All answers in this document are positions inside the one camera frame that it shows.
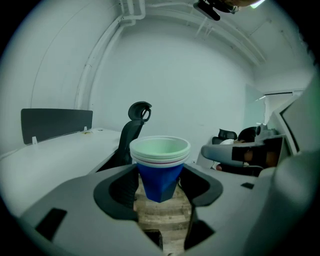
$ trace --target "black chair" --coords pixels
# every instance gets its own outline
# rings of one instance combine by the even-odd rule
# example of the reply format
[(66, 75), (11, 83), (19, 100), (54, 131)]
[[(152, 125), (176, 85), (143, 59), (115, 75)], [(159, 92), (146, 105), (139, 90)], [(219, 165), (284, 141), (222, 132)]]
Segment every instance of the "black chair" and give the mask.
[(220, 131), (219, 131), (218, 137), (212, 138), (213, 145), (218, 145), (221, 142), (228, 139), (236, 140), (238, 138), (237, 134), (234, 131), (222, 130), (222, 129), (219, 129), (219, 130)]
[(151, 116), (151, 104), (145, 101), (139, 101), (134, 103), (128, 111), (128, 116), (131, 119), (122, 129), (119, 147), (111, 159), (105, 163), (99, 170), (103, 171), (106, 169), (125, 166), (132, 163), (130, 156), (130, 142), (138, 138), (142, 126), (148, 122)]

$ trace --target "stacked cups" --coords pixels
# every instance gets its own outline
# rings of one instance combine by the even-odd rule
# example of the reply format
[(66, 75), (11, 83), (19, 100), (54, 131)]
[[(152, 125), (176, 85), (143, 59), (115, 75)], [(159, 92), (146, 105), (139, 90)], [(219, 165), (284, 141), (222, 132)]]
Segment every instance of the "stacked cups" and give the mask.
[(137, 138), (130, 143), (148, 199), (161, 203), (172, 198), (190, 148), (185, 139), (171, 136)]

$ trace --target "white desk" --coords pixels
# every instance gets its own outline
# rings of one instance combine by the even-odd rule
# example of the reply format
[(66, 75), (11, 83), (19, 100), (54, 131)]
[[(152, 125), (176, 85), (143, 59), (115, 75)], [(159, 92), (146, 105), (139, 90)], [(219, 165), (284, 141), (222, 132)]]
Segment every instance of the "white desk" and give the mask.
[(20, 217), (58, 185), (96, 172), (111, 158), (121, 132), (90, 131), (28, 145), (0, 161), (1, 195), (13, 215)]

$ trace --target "small white clip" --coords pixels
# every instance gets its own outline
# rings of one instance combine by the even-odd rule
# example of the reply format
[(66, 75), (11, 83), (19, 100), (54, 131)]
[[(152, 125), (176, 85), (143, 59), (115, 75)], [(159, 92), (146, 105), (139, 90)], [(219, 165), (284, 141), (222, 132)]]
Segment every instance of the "small white clip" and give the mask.
[(33, 145), (37, 145), (37, 144), (38, 144), (38, 141), (37, 141), (37, 137), (36, 137), (36, 136), (33, 136), (33, 137), (32, 137), (32, 144), (33, 144)]

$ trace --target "blue cup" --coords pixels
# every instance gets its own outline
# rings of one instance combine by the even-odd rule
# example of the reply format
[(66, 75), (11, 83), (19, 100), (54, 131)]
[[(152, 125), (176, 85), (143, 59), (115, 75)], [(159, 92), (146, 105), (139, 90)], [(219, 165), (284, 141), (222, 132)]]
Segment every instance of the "blue cup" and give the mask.
[(137, 163), (146, 197), (158, 203), (171, 199), (183, 166), (181, 163), (173, 167), (156, 168)]

